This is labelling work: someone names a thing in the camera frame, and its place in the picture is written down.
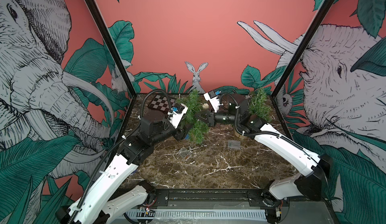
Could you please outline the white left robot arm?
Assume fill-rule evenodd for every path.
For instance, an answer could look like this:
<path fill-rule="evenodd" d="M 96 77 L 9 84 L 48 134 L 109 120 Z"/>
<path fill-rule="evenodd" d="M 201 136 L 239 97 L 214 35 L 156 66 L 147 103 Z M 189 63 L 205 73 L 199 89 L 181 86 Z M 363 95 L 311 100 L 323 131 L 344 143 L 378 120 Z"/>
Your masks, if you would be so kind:
<path fill-rule="evenodd" d="M 155 189 L 146 181 L 140 182 L 132 190 L 115 199 L 111 198 L 124 180 L 154 152 L 157 143 L 170 137 L 182 140 L 189 132 L 187 126 L 180 127 L 189 108 L 183 103 L 173 104 L 167 92 L 162 89 L 153 90 L 146 97 L 149 98 L 155 93 L 166 97 L 168 112 L 145 112 L 145 105 L 141 105 L 137 127 L 115 143 L 116 155 L 101 172 L 100 177 L 92 181 L 100 171 L 100 167 L 97 167 L 82 197 L 56 212 L 56 218 L 61 224 L 111 224 L 133 207 L 142 206 L 147 202 L 155 203 L 155 199 L 151 198 Z"/>

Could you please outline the large green christmas tree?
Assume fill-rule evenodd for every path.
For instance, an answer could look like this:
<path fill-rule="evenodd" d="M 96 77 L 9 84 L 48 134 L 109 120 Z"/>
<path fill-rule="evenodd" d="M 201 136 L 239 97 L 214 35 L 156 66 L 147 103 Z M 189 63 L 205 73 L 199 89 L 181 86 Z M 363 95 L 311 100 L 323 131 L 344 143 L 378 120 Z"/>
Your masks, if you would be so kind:
<path fill-rule="evenodd" d="M 203 110 L 203 99 L 197 90 L 192 90 L 189 95 L 178 98 L 177 103 L 182 103 L 188 107 L 187 113 L 184 115 L 183 124 L 191 124 L 189 141 L 201 145 L 205 139 L 206 133 L 209 131 L 209 127 L 202 121 L 198 120 L 195 116 L 196 113 Z"/>

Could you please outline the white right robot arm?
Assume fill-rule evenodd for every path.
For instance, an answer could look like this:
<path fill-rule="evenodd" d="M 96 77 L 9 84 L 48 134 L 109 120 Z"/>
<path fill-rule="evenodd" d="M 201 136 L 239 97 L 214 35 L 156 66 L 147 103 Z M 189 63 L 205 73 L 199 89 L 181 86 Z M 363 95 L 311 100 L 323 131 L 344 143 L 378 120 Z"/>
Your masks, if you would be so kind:
<path fill-rule="evenodd" d="M 277 207 L 289 197 L 304 196 L 312 201 L 323 199 L 333 160 L 312 152 L 281 134 L 262 117 L 249 112 L 249 99 L 243 95 L 210 91 L 204 94 L 212 108 L 196 113 L 196 118 L 213 127 L 232 124 L 237 134 L 270 148 L 297 169 L 297 174 L 271 181 L 260 198 L 268 207 Z"/>

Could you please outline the clear plastic battery box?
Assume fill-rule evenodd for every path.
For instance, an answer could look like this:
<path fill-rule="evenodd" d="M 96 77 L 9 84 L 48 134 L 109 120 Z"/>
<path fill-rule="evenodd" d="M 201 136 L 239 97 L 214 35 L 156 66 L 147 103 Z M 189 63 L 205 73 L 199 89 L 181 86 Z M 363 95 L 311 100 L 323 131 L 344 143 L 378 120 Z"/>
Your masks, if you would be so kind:
<path fill-rule="evenodd" d="M 179 151 L 178 151 L 178 154 L 179 156 L 184 160 L 188 160 L 191 156 L 192 156 L 192 152 L 188 149 L 186 149 L 185 147 L 182 147 Z"/>

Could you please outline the small green christmas tree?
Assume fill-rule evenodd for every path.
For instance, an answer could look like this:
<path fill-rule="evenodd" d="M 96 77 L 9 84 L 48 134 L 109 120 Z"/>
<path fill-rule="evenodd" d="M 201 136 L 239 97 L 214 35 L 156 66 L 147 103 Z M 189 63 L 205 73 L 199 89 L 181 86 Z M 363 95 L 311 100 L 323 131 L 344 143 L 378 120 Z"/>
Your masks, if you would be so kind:
<path fill-rule="evenodd" d="M 268 103 L 268 95 L 263 88 L 259 88 L 246 97 L 246 108 L 238 108 L 235 132 L 241 136 L 254 138 L 263 132 L 262 128 L 272 120 L 272 107 Z"/>

